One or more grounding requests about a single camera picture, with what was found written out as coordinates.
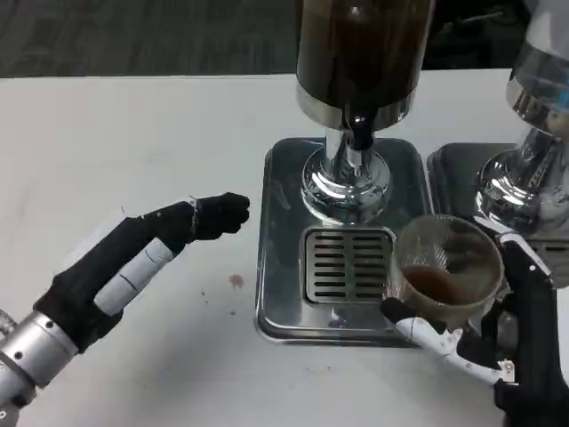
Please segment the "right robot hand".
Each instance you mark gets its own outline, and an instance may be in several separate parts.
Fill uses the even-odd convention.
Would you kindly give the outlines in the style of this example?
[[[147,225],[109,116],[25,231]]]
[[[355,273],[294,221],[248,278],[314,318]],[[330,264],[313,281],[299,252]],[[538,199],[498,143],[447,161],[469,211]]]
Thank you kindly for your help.
[[[410,222],[381,312],[405,339],[489,384],[506,425],[567,425],[556,285],[518,232],[481,216]]]

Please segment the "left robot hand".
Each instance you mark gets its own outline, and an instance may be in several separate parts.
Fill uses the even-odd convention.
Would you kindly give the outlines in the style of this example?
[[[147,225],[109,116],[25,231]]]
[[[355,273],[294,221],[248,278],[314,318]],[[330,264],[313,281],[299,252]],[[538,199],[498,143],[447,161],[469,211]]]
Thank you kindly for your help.
[[[94,302],[96,294],[147,244],[157,238],[176,256],[196,240],[236,234],[249,219],[249,207],[248,197],[228,192],[127,217],[57,273],[49,290],[35,302],[34,310],[55,322],[82,354],[123,316],[122,311],[104,313]]]

